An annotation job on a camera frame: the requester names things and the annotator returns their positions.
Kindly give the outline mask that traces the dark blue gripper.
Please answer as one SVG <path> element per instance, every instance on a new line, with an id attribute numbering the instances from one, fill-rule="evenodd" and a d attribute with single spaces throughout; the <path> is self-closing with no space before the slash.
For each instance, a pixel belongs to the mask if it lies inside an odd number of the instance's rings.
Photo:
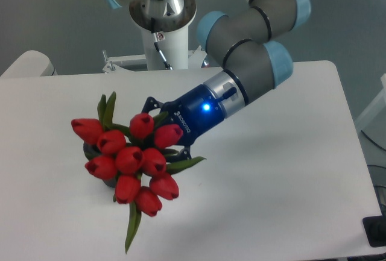
<path id="1" fill-rule="evenodd" d="M 153 110 L 158 114 L 151 115 Z M 169 102 L 160 102 L 150 96 L 146 99 L 141 113 L 152 118 L 167 118 L 167 124 L 177 124 L 183 130 L 183 136 L 177 142 L 184 146 L 180 151 L 164 149 L 167 163 L 192 159 L 191 147 L 195 140 L 224 120 L 223 111 L 212 92 L 201 84 L 181 97 Z"/>

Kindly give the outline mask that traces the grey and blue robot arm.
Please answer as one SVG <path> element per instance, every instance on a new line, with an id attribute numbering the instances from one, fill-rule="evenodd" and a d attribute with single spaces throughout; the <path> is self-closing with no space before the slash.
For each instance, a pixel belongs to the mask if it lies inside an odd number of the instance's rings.
<path id="1" fill-rule="evenodd" d="M 142 31 L 149 70 L 186 69 L 188 26 L 196 14 L 195 0 L 106 0 L 112 8 L 127 7 Z M 133 145 L 161 148 L 179 145 L 181 151 L 168 162 L 190 158 L 194 141 L 234 113 L 288 79 L 293 61 L 274 38 L 305 23 L 311 13 L 310 0 L 247 0 L 249 8 L 231 18 L 220 11 L 205 15 L 197 26 L 197 40 L 221 72 L 174 101 L 162 103 L 149 97 L 143 107 L 155 109 L 158 135 L 136 137 L 123 132 Z"/>

